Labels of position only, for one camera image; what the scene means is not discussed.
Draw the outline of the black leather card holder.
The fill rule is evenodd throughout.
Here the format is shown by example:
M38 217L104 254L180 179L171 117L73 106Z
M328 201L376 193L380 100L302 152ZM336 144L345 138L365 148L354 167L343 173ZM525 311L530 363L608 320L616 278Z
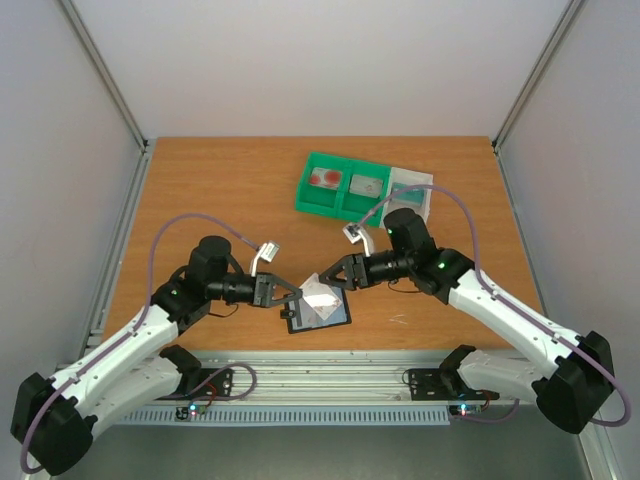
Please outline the black leather card holder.
M280 318L286 322L289 334L298 334L321 330L352 323L351 313L344 290L330 287L339 300L338 306L327 318L323 318L308 302L302 298L286 303L280 310Z

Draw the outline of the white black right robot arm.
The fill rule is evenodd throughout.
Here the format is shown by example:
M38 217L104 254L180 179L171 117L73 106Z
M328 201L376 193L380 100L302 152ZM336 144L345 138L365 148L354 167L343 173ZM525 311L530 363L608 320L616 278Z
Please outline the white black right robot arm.
M515 299L469 257L437 246L413 210L386 215L384 226L390 249L346 255L320 274L321 282L355 291L410 280L419 292L480 321L522 356L507 360L462 345L440 365L447 393L459 397L488 390L534 403L571 434L592 421L614 391L611 347L602 335L580 335Z

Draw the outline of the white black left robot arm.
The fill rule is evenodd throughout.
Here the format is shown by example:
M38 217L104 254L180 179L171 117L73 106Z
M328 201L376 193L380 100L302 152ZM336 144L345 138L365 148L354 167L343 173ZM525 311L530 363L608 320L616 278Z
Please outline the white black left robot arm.
M268 309L301 298L300 288L257 269L278 249L273 242L258 247L244 271L227 239L201 239L188 263L106 342L50 377L33 373L23 380L10 426L22 471L64 473L125 414L156 399L195 395L201 364L175 341L210 315L213 302Z

